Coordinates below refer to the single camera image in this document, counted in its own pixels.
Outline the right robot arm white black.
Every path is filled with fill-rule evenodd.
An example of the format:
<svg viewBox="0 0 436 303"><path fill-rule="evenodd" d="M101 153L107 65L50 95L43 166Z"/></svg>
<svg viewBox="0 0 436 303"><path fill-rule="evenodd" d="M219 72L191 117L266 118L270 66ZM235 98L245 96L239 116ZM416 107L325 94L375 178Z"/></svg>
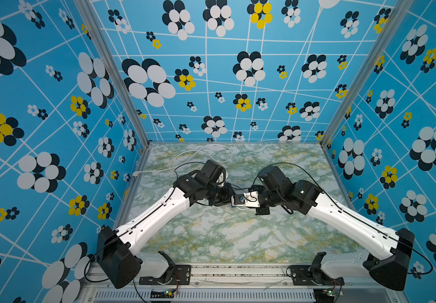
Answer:
<svg viewBox="0 0 436 303"><path fill-rule="evenodd" d="M404 290L415 241L411 231L395 231L375 223L310 181L291 182L276 166L262 169L257 178L262 184L253 185L250 192L261 207L282 206L290 213L316 218L362 246L361 251L346 254L317 253L308 269L316 284L357 277L371 278L391 290Z"/></svg>

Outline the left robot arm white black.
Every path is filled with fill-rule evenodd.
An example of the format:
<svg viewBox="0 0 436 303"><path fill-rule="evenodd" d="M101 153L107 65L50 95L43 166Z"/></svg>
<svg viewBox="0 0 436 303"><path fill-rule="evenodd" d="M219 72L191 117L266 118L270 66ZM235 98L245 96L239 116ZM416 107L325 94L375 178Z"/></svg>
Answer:
<svg viewBox="0 0 436 303"><path fill-rule="evenodd" d="M116 289L140 277L167 284L175 275L175 262L162 251L142 252L143 246L194 204L207 200L211 207L226 205L233 194L225 168L208 160L200 170L178 177L162 198L136 218L116 229L104 227L98 234L94 260Z"/></svg>

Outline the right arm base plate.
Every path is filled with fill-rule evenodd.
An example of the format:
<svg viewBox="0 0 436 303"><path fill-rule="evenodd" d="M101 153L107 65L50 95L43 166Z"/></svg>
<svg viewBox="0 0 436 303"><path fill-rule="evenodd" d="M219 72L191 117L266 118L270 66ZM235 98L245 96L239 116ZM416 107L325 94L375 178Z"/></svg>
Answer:
<svg viewBox="0 0 436 303"><path fill-rule="evenodd" d="M339 287L345 284L343 278L332 279L319 271L311 271L308 265L291 265L286 269L286 275L294 286L328 286Z"/></svg>

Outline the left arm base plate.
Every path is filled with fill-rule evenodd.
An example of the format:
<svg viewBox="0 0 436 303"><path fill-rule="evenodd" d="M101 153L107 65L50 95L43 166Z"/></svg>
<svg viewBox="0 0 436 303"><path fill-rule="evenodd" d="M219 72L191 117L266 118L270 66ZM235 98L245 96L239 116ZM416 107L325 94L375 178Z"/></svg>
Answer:
<svg viewBox="0 0 436 303"><path fill-rule="evenodd" d="M162 276L154 278L151 276L140 277L139 285L189 285L191 278L191 265L174 265L168 268Z"/></svg>

